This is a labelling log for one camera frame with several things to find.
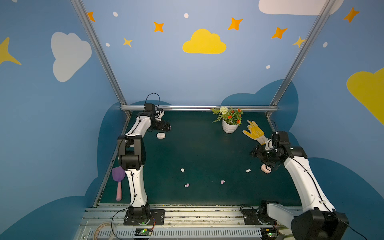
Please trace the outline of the pink earbud charging case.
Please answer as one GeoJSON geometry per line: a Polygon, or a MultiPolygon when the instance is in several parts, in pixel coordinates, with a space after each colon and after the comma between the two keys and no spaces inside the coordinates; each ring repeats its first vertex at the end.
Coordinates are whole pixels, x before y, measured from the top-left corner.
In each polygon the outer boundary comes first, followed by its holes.
{"type": "Polygon", "coordinates": [[[272,169],[265,164],[261,165],[261,170],[266,174],[270,174],[272,172],[272,169]]]}

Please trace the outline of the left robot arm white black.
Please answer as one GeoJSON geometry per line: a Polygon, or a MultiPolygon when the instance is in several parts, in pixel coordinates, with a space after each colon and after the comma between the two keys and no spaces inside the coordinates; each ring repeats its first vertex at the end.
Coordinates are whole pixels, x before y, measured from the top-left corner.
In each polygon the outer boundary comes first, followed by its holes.
{"type": "Polygon", "coordinates": [[[131,218],[150,218],[150,205],[144,184],[144,165],[147,159],[144,136],[147,130],[168,132],[169,122],[163,120],[165,112],[154,104],[144,104],[143,112],[139,113],[131,130],[118,137],[118,160],[125,171],[131,194],[127,213],[131,218]]]}

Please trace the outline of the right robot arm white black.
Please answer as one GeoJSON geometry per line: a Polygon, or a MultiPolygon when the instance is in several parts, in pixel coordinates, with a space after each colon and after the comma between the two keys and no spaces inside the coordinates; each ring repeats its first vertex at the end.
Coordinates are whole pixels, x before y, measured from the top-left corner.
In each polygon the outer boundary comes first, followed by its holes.
{"type": "Polygon", "coordinates": [[[262,171],[271,173],[277,164],[289,172],[299,194],[302,213],[294,214],[276,201],[262,201],[256,212],[263,224],[281,223],[296,240],[340,240],[349,220],[336,211],[316,180],[304,149],[292,146],[287,132],[274,132],[267,141],[256,146],[250,155],[262,161],[262,171]]]}

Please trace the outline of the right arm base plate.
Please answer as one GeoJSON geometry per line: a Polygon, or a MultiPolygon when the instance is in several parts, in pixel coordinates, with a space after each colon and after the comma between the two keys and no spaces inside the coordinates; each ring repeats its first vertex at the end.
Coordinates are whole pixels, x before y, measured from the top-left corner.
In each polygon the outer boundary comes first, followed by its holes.
{"type": "Polygon", "coordinates": [[[276,225],[278,222],[259,209],[242,209],[245,225],[276,225]]]}

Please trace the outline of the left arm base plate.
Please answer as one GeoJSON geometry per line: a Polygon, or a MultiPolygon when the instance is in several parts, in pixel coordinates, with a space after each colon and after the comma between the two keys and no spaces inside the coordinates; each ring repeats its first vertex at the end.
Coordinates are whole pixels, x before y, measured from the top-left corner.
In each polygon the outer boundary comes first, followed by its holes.
{"type": "Polygon", "coordinates": [[[124,226],[149,226],[155,224],[162,226],[165,221],[165,210],[135,210],[128,209],[124,217],[124,226]]]}

